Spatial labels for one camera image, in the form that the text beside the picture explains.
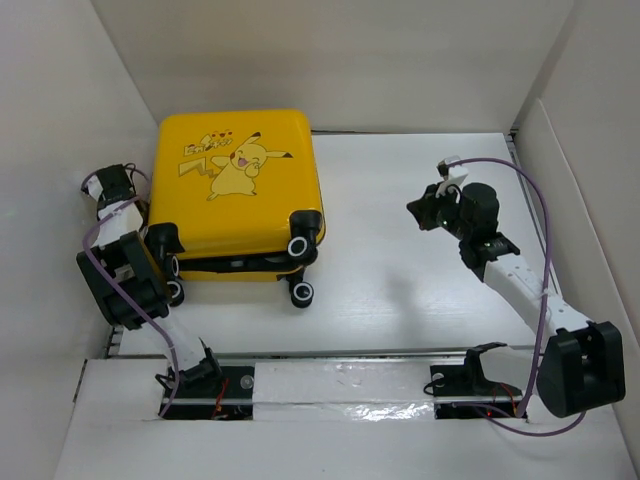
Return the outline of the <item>yellow Pikachu suitcase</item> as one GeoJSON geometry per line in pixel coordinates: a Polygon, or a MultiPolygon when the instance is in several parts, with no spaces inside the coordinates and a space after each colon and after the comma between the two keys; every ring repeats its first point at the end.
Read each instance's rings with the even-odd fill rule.
{"type": "Polygon", "coordinates": [[[296,109],[174,114],[158,130],[145,242],[170,289],[285,280],[308,307],[306,269],[326,221],[312,134],[296,109]]]}

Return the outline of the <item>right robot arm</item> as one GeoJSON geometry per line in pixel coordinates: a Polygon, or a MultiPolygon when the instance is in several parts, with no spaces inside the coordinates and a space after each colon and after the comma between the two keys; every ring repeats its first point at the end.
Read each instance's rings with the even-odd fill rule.
{"type": "Polygon", "coordinates": [[[482,395],[505,383],[537,396],[559,418],[623,400],[620,331],[609,321],[591,320],[544,286],[520,249],[499,231],[499,208],[495,190],[483,183],[432,184],[407,205],[421,230],[442,229],[457,239],[463,264],[536,335],[537,355],[502,342],[468,349],[463,384],[482,395]]]}

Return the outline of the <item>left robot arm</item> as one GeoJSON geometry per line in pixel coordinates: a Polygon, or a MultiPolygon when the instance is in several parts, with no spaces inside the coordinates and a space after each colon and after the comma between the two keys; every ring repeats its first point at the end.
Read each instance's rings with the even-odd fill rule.
{"type": "Polygon", "coordinates": [[[211,348],[172,309],[184,299],[175,255],[158,257],[146,243],[149,203],[136,189],[135,165],[114,164],[87,175],[81,192],[96,206],[96,223],[82,238],[77,265],[104,319],[139,332],[169,362],[157,381],[177,395],[212,396],[226,378],[211,348]]]}

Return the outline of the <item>metal base rail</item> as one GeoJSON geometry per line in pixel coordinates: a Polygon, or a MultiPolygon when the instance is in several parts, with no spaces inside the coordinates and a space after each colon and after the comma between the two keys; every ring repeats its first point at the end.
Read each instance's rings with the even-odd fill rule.
{"type": "Polygon", "coordinates": [[[465,394],[424,393],[436,367],[457,358],[284,359],[224,366],[225,384],[171,399],[156,380],[168,369],[160,358],[91,360],[74,412],[93,421],[231,420],[432,422],[465,394]]]}

